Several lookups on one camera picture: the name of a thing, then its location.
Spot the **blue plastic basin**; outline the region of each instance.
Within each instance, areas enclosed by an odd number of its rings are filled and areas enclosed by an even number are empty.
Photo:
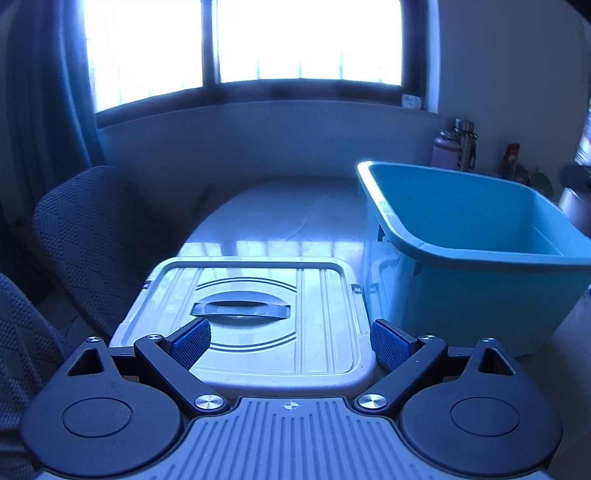
[[[591,282],[591,241],[535,190],[439,168],[366,161],[370,319],[515,355],[556,330]]]

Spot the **blue gripper pad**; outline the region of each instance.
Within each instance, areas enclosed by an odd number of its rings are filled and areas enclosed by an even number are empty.
[[[166,337],[168,354],[189,370],[209,348],[212,331],[209,322],[196,319]]]
[[[415,352],[413,347],[416,339],[410,342],[410,338],[405,338],[402,332],[395,332],[379,320],[372,323],[369,339],[378,361],[390,371],[398,368]]]

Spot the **metal thermos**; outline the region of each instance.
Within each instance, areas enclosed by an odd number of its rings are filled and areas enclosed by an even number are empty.
[[[474,133],[474,123],[469,120],[456,118],[453,123],[453,131],[457,135],[462,153],[457,161],[457,169],[460,171],[472,171],[476,166],[476,142],[478,135]]]

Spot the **wall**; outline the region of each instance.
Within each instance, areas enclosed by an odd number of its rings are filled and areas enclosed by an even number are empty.
[[[192,223],[206,183],[216,203],[276,176],[352,176],[361,158],[426,163],[443,127],[438,115],[385,105],[253,102],[139,119],[101,138],[160,211]]]
[[[462,116],[479,134],[478,171],[520,142],[521,161],[557,188],[586,110],[582,18],[563,0],[440,0],[439,15],[440,116],[337,102],[213,106],[105,128],[106,158],[190,223],[208,182],[222,200],[266,177],[351,176],[361,158],[426,163],[437,130]]]
[[[475,122],[480,171],[518,142],[520,161],[558,188],[586,110],[583,22],[563,0],[440,1],[440,112]]]

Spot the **green object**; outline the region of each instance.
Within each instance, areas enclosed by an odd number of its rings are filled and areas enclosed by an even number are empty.
[[[537,190],[546,198],[552,198],[552,195],[554,194],[552,182],[546,175],[540,172],[537,168],[535,169],[535,172],[533,172],[530,175],[530,183],[531,187],[534,190]]]

